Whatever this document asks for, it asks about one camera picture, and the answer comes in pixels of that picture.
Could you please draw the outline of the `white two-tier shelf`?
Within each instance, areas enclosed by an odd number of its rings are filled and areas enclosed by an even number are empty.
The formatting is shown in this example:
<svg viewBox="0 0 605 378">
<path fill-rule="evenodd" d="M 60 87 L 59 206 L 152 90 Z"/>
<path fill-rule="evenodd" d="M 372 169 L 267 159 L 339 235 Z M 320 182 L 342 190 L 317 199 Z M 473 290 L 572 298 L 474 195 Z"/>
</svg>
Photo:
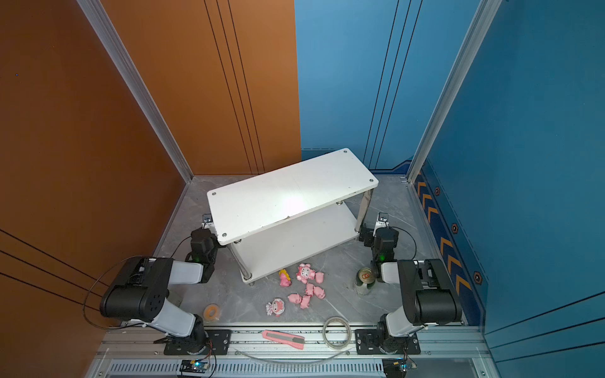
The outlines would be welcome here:
<svg viewBox="0 0 605 378">
<path fill-rule="evenodd" d="M 207 193 L 244 283 L 355 239 L 379 180 L 348 148 Z"/>
</svg>

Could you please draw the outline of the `pink bow character toy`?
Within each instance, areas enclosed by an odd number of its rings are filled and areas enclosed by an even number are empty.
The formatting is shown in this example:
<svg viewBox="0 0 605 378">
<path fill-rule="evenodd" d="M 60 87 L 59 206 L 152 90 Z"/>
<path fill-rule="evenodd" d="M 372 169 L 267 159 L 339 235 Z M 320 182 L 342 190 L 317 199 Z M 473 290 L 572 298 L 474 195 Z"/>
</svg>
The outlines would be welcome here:
<svg viewBox="0 0 605 378">
<path fill-rule="evenodd" d="M 296 279 L 304 284 L 309 283 L 310 280 L 315 281 L 316 271 L 310 267 L 310 264 L 302 263 L 298 266 L 298 272 Z"/>
</svg>

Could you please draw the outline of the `pink yellow figure toy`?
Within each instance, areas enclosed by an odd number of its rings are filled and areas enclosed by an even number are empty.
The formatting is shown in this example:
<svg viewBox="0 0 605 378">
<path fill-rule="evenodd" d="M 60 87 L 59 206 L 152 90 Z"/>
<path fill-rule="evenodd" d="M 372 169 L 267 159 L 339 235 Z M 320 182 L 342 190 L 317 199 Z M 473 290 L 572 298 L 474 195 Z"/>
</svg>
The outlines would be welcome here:
<svg viewBox="0 0 605 378">
<path fill-rule="evenodd" d="M 282 269 L 278 273 L 280 278 L 280 286 L 282 288 L 289 288 L 291 286 L 291 277 L 285 269 Z"/>
</svg>

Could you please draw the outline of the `pink white round character toy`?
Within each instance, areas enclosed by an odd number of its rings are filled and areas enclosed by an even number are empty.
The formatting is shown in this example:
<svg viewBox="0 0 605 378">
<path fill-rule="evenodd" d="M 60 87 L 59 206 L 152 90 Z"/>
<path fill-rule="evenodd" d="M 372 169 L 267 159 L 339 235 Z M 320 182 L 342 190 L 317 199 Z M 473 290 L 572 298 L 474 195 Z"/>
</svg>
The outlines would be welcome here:
<svg viewBox="0 0 605 378">
<path fill-rule="evenodd" d="M 274 299 L 266 304 L 266 313 L 268 316 L 280 317 L 285 312 L 285 302 L 282 299 Z"/>
</svg>

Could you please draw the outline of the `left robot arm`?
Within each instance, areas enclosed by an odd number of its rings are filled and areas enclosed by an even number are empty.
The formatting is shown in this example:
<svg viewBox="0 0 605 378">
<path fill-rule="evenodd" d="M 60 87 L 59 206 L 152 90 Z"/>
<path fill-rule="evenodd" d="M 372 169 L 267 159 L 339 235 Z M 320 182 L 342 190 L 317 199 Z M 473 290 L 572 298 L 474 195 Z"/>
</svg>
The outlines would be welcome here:
<svg viewBox="0 0 605 378">
<path fill-rule="evenodd" d="M 101 315 L 144 324 L 173 338 L 203 338 L 203 322 L 170 302 L 169 286 L 207 283 L 220 247 L 209 228 L 198 228 L 191 234 L 192 250 L 184 261 L 143 256 L 125 260 L 101 299 Z"/>
</svg>

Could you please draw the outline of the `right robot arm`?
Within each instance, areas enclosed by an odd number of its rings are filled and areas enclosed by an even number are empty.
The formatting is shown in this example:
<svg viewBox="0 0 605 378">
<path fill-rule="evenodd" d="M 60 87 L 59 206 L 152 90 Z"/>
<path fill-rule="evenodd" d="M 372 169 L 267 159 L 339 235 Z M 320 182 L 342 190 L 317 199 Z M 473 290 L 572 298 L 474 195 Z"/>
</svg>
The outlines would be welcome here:
<svg viewBox="0 0 605 378">
<path fill-rule="evenodd" d="M 463 319 L 463 307 L 444 263 L 438 259 L 397 259 L 400 230 L 373 231 L 371 269 L 377 281 L 400 287 L 400 307 L 381 317 L 377 328 L 384 340 L 408 338 L 429 325 Z"/>
</svg>

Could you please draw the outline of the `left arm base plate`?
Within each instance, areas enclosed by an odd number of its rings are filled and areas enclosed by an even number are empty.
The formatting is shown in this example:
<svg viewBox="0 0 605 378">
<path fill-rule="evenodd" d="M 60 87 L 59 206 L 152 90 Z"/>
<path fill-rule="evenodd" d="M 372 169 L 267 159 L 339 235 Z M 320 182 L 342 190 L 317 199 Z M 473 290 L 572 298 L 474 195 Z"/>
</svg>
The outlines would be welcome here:
<svg viewBox="0 0 605 378">
<path fill-rule="evenodd" d="M 228 354 L 232 338 L 229 329 L 211 329 L 203 334 L 190 335 L 184 338 L 168 336 L 165 342 L 164 355 L 191 355 L 191 356 L 224 356 Z"/>
</svg>

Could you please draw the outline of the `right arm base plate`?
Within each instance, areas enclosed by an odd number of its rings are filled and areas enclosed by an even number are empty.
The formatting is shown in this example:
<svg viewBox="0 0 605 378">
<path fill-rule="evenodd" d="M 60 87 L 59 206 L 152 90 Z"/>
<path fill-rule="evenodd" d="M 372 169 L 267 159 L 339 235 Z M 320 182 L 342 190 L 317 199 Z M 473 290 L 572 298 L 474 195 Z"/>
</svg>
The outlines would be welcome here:
<svg viewBox="0 0 605 378">
<path fill-rule="evenodd" d="M 354 332 L 355 347 L 360 355 L 421 354 L 417 336 L 392 337 L 376 329 L 358 329 Z"/>
</svg>

